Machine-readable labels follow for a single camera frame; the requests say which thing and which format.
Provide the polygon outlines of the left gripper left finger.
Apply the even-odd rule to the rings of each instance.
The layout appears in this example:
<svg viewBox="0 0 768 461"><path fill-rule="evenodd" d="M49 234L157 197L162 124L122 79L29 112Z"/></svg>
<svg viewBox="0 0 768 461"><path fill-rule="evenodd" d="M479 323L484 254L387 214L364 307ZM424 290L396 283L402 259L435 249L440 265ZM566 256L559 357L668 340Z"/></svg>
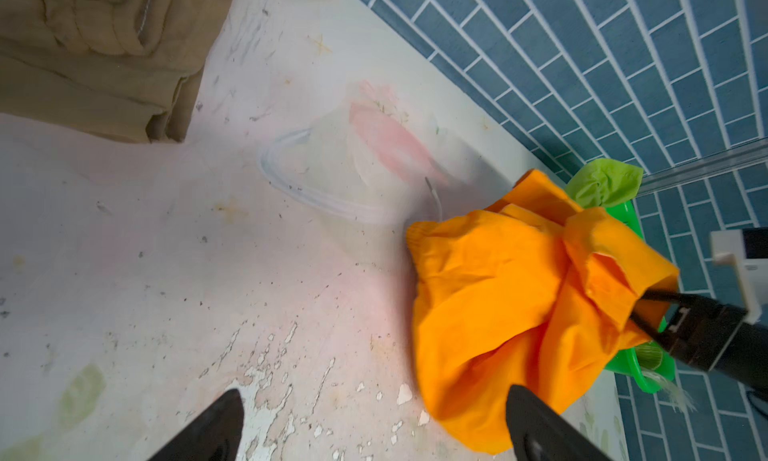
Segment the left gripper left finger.
<svg viewBox="0 0 768 461"><path fill-rule="evenodd" d="M238 389L229 389L156 452L149 461L233 461L244 427Z"/></svg>

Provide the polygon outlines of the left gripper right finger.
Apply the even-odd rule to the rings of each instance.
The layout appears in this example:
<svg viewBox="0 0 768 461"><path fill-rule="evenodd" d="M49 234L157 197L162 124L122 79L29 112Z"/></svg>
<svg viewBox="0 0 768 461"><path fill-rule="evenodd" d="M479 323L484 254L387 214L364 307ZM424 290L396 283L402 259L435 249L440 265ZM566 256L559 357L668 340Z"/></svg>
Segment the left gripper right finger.
<svg viewBox="0 0 768 461"><path fill-rule="evenodd" d="M525 386L508 391L506 425L518 460L610 460Z"/></svg>

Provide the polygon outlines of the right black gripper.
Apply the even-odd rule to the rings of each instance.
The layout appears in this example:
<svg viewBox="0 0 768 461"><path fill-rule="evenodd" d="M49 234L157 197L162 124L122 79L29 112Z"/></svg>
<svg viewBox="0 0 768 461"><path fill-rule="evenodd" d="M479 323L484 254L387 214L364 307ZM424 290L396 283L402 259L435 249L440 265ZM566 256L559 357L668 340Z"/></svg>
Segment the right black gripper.
<svg viewBox="0 0 768 461"><path fill-rule="evenodd" d="M767 327L746 321L747 311L712 298L648 289L642 300L676 307L669 324L641 313L630 320L677 361L718 371L757 392L767 390Z"/></svg>

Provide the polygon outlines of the green perforated plastic basket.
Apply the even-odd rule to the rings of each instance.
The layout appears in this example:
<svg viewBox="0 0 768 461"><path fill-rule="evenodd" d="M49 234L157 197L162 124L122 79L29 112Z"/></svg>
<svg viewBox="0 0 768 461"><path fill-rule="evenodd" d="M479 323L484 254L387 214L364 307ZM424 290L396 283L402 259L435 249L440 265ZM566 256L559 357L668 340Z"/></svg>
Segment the green perforated plastic basket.
<svg viewBox="0 0 768 461"><path fill-rule="evenodd" d="M607 213L643 237L639 217L631 201L609 207ZM606 370L631 377L641 391L654 394L668 390L676 377L675 362L657 343L648 342L619 351Z"/></svg>

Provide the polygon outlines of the orange shorts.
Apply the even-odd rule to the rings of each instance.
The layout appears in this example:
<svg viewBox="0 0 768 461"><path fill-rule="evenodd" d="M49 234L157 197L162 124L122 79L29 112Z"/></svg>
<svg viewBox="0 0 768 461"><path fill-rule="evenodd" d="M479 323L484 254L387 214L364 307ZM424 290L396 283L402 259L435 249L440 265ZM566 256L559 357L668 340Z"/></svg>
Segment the orange shorts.
<svg viewBox="0 0 768 461"><path fill-rule="evenodd" d="M512 386L565 412L617 352L647 341L632 313L660 324L666 306L645 292L678 287L676 266L538 170L485 209L412 224L406 243L425 407L453 438L489 455L512 447Z"/></svg>

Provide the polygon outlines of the tan drawstring shorts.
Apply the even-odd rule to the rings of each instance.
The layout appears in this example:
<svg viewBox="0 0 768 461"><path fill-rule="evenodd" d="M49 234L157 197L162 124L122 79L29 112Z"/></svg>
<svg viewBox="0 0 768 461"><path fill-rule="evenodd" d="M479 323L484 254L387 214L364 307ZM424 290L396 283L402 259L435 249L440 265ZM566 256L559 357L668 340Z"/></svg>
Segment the tan drawstring shorts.
<svg viewBox="0 0 768 461"><path fill-rule="evenodd" d="M1 109L125 143L182 142L232 0L1 0Z"/></svg>

